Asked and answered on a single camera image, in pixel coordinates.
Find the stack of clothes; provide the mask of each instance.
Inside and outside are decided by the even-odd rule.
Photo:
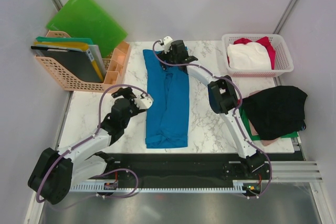
[[[306,128],[307,94],[293,86],[278,86],[251,94],[239,109],[252,141],[267,146],[277,139],[297,137]]]
[[[268,37],[256,42],[241,38],[227,47],[230,68],[240,70],[272,70],[276,52]]]

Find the pink cloth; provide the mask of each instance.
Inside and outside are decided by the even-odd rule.
[[[241,39],[238,39],[236,40],[235,42],[233,42],[233,44],[247,44],[249,42],[253,42],[252,40],[249,40],[249,39],[246,39],[246,38],[241,38]],[[271,43],[269,42],[269,39],[268,37],[263,37],[259,40],[256,41],[257,43],[263,45],[264,47],[266,47],[266,50],[268,52],[268,56],[269,56],[269,59],[271,61],[271,67],[272,69],[274,69],[275,67],[275,50],[273,48],[273,46],[271,45]]]
[[[250,125],[250,130],[251,130],[252,136],[257,136],[258,132],[254,128],[254,126],[252,125],[252,123],[250,122],[250,120],[248,120],[248,124]],[[262,143],[263,146],[268,146],[268,145],[274,143],[278,139],[279,139],[279,137],[276,138],[276,139],[273,139],[273,140],[261,140],[261,143]]]

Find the folded clothes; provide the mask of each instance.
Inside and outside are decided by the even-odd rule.
[[[147,110],[147,148],[188,146],[189,77],[178,67],[163,70],[152,50],[144,50],[147,91],[154,99]]]
[[[230,44],[227,47],[229,65],[233,69],[271,70],[271,62],[264,46],[256,42]]]
[[[296,87],[277,86],[244,98],[241,107],[260,138],[274,140],[306,128],[306,98]]]
[[[245,110],[242,107],[239,108],[239,114],[240,114],[241,120],[242,120],[242,122],[243,122],[243,124],[244,124],[244,126],[245,126],[245,128],[247,130],[247,133],[250,136],[251,140],[252,141],[262,140],[260,138],[260,136],[258,135],[258,133],[255,131],[255,129],[252,128],[253,125],[250,124],[250,121],[247,118],[246,112],[245,112]],[[298,137],[298,136],[299,136],[298,132],[295,131],[295,132],[292,132],[290,134],[283,135],[280,138],[292,138],[292,137]]]
[[[249,39],[246,39],[246,38],[241,38],[241,39],[236,40],[233,44],[234,45],[236,45],[236,44],[248,44],[250,42],[252,42],[252,40],[249,40]],[[257,40],[256,43],[259,43],[266,48],[267,53],[268,53],[268,57],[269,57],[270,62],[271,62],[271,69],[275,69],[276,51],[274,50],[271,42],[269,42],[268,37],[265,36],[265,37]]]

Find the green cloth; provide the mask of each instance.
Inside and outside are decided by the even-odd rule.
[[[246,112],[244,111],[244,109],[242,107],[239,108],[239,113],[240,113],[241,120],[243,121],[243,124],[244,124],[244,126],[245,126],[245,128],[246,128],[246,130],[248,132],[248,135],[250,136],[251,140],[252,141],[261,140],[260,137],[259,137],[259,135],[252,136],[251,128],[250,128],[250,125],[248,123],[248,118],[247,118]],[[284,135],[281,138],[298,137],[298,136],[299,136],[299,134],[297,132],[293,132],[293,133]]]

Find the black garment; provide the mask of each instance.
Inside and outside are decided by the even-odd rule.
[[[305,128],[307,94],[293,86],[277,86],[243,99],[247,118],[263,140],[273,140]]]

